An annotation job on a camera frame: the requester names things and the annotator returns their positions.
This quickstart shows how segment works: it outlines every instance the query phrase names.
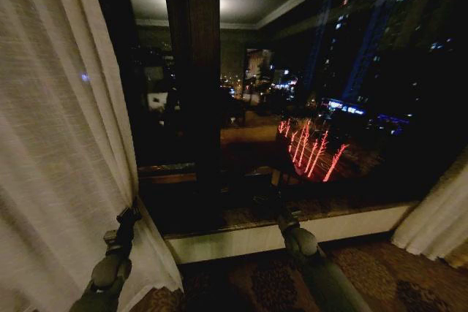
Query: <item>red neon light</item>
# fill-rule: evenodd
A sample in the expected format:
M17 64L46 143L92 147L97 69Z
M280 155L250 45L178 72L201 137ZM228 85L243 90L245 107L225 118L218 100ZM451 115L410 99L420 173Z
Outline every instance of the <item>red neon light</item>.
M327 136L328 136L328 129L325 131L325 135L322 138L322 142L320 143L320 148L319 148L319 150L317 152L317 155L315 156L314 163L310 167L309 174L307 175L307 177L309 177L309 178L312 175L312 171L314 170L315 165L317 164L317 161L318 161L319 157L323 154L323 149L325 148Z
M327 175L325 176L325 178L323 178L323 181L324 181L324 182L328 181L328 179L330 178L330 175L331 175L333 169L335 168L336 164L338 163L339 157L340 157L341 154L343 153L344 149L346 149L348 146L349 146L349 144L343 144L343 145L341 145L341 147L340 147L340 149L338 150L338 152L335 154L335 156L333 156L333 160L331 161L331 166L330 166L330 168L328 169Z
M295 147L294 157L292 158L293 163L295 162L295 157L298 155L298 150L299 150L299 146L301 145L301 140L302 140L302 136L304 134L304 129L306 129L306 126L302 127L301 137L299 138L298 145Z
M284 124L286 123L286 121L281 121L281 123L279 124L278 126L278 130L279 130L279 133L281 134L283 132L283 129L284 129Z
M299 157L299 167L302 164L302 156L304 155L304 149L306 148L307 140L309 140L309 124L310 124L310 120L307 123L306 135L304 135L304 139L303 139L303 142L302 142L301 157Z
M287 119L287 126L286 126L286 134L284 135L286 138L287 138L287 133L290 131L290 121L291 121L291 119L288 118Z
M304 173L307 173L307 170L308 170L309 165L310 165L310 161L312 160L312 155L314 155L314 151L315 151L315 149L317 149L317 144L318 144L318 141L315 140L314 144L312 146L312 151L310 152L309 161L307 162L307 166L306 166L306 169L304 170Z
M291 147L293 146L294 137L295 137L295 135L296 135L298 132L299 132L299 131L295 131L294 133L292 133L292 136L291 136L291 143L290 143L290 152L291 152Z

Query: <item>window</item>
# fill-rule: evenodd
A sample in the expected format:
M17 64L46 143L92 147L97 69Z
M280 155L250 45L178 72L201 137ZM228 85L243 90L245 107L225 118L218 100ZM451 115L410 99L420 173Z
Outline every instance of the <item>window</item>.
M465 141L447 133L463 118L461 0L206 0L200 18L175 0L100 1L142 178L197 173L228 207L273 170L392 201L423 194Z

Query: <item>glass window pane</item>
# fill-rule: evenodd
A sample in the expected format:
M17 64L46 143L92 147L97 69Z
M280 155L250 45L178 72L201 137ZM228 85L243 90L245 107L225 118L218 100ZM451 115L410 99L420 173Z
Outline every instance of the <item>glass window pane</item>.
M135 143L142 152L141 167L148 171L177 172L191 168L190 150L184 142L179 87L174 70L166 0L131 0L138 45L133 50L135 80L141 81L140 133Z
M457 3L220 0L227 173L424 194L466 142Z

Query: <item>carpet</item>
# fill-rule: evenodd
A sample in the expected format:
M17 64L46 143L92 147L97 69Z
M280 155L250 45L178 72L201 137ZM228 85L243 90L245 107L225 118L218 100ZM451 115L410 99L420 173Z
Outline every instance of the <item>carpet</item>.
M323 243L373 311L468 311L468 271L413 256L382 237ZM181 265L185 294L151 290L132 312L319 311L284 250Z

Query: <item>white sheer curtain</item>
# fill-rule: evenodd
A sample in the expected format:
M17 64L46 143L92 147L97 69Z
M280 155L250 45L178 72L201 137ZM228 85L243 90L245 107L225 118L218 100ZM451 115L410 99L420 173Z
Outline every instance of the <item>white sheer curtain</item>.
M447 257L468 239L468 148L403 221L393 243L430 259Z
M67 311L137 193L116 58L97 0L0 0L0 310ZM128 310L181 287L147 212Z

